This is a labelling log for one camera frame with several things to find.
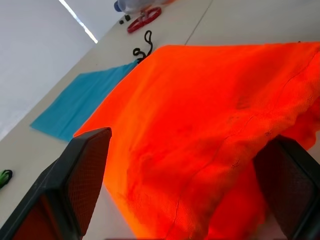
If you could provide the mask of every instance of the red object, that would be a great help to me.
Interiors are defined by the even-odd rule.
[[[137,239],[248,239],[252,159],[281,134],[315,143],[319,66],[318,42],[162,47],[76,134],[112,128],[103,182]]]
[[[128,33],[133,33],[137,31],[138,29],[142,28],[143,26],[151,23],[154,21],[157,17],[159,17],[162,13],[161,7],[155,7],[151,8],[148,11],[145,12],[144,16],[138,17],[136,20],[134,20],[133,23],[128,26],[127,31]]]

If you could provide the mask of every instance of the green object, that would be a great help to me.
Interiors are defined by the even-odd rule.
[[[11,170],[4,170],[0,173],[0,189],[8,184],[12,176],[13,172]]]

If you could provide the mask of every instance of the white table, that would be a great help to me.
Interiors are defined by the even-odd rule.
[[[130,63],[135,59],[134,48],[149,50],[144,42],[146,30],[153,31],[155,48],[168,44],[320,41],[319,13],[319,0],[178,0],[156,21],[132,35],[126,32],[128,23],[116,24],[0,142],[1,169],[14,171],[10,183],[0,191],[0,227],[38,175],[65,149],[65,142],[32,130],[29,125],[78,74]],[[320,162],[319,141],[309,152]],[[279,227],[271,228],[275,228],[271,231],[273,237],[282,236]],[[259,238],[269,239],[268,232],[261,232]],[[102,187],[84,239],[111,237],[130,238],[133,234]]]

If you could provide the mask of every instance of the orange fabric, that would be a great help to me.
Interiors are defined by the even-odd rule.
[[[119,83],[76,135],[112,128],[104,184],[137,238],[252,234],[266,209],[252,158],[320,129],[319,50],[166,46]]]

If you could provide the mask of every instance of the blue cloth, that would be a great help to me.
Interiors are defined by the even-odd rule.
[[[30,125],[33,129],[69,142],[137,61],[104,71],[82,73]]]

